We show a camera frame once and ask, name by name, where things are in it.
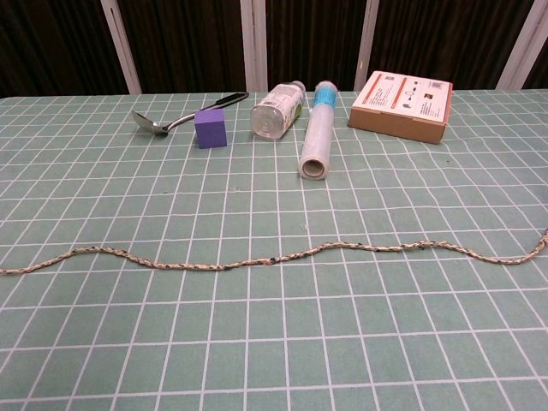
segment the cardboard box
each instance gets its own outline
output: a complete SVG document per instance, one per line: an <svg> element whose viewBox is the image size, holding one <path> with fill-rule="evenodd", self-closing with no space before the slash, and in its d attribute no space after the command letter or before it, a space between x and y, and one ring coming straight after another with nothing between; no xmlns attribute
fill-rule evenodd
<svg viewBox="0 0 548 411"><path fill-rule="evenodd" d="M449 120L453 84L375 71L352 104L353 128L437 144Z"/></svg>

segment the cutting mat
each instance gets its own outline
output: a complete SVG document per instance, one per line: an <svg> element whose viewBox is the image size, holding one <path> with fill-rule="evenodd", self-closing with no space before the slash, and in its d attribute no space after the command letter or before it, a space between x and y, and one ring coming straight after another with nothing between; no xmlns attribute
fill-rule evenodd
<svg viewBox="0 0 548 411"><path fill-rule="evenodd" d="M221 94L0 102L0 266L104 244L168 262L271 257L324 241L424 238L529 251L548 226L548 92L455 92L431 146L346 127L331 171L296 165L307 113L229 145L163 122ZM308 96L308 106L312 95ZM222 273L81 255L0 278L2 410L546 410L548 254L516 267L445 250L331 250Z"/></svg>

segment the braided rope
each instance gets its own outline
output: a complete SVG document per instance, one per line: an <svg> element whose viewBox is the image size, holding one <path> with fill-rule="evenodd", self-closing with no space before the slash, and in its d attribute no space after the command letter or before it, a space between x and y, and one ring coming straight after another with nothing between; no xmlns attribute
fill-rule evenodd
<svg viewBox="0 0 548 411"><path fill-rule="evenodd" d="M48 267L50 265L60 263L64 259L69 259L71 257L74 257L75 255L89 254L89 253L112 254L117 257L122 257L130 261L133 261L139 265L143 265L145 267L159 269L159 270L227 271L227 270L232 270L233 268L238 268L238 267L246 267L251 265L273 265L273 264L290 261L292 259L304 259L305 257L310 257L311 255L314 255L316 253L321 253L322 251L329 250L332 248L347 248L351 250L372 251L375 253L400 253L403 251L415 250L417 248L418 249L444 248L446 250L456 251L458 253L466 254L469 257L478 259L480 261L485 261L487 263L500 264L500 265L519 265L536 257L547 245L548 245L548 229L545 230L543 235L540 237L539 243L536 245L536 247L532 251L530 251L529 253L521 257L513 258L513 259L504 259L499 257L485 256L485 255L476 253L474 250L471 250L470 248L466 248L458 244L451 244L450 242L447 242L447 241L421 240L421 241L402 244L400 246L371 246L368 244L362 244L360 242L335 241L335 242L325 242L314 248L310 248L309 250L301 251L299 253L282 255L279 257L272 257L269 259L268 258L247 259L243 261L236 261L234 263L221 264L221 265L195 264L195 263L167 263L166 264L161 262L150 261L149 259L144 259L138 255L131 254L126 250L121 250L121 249L112 248L112 247L91 246L91 247L74 248L73 250L70 250L70 251L67 251L66 253L58 255L53 259L48 259L47 261L44 261L42 263L37 263L24 268L8 268L8 269L0 268L0 275L27 274L29 272L33 272L41 268Z"/></svg>

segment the clear plastic bottle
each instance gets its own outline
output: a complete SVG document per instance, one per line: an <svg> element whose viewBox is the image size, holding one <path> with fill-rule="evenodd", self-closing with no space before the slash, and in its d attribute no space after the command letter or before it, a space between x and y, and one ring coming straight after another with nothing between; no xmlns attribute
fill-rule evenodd
<svg viewBox="0 0 548 411"><path fill-rule="evenodd" d="M300 81L275 86L251 110L253 132L263 138L277 140L301 114L307 89Z"/></svg>

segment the blue label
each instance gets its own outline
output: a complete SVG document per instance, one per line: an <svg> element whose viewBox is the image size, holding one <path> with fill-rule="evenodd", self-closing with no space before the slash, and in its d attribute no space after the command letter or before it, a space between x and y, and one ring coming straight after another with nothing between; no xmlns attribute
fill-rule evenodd
<svg viewBox="0 0 548 411"><path fill-rule="evenodd" d="M316 104L328 104L330 105L333 110L335 109L335 97L337 95L333 90L331 90L329 87L321 87L316 91L316 95L314 96L314 105Z"/></svg>

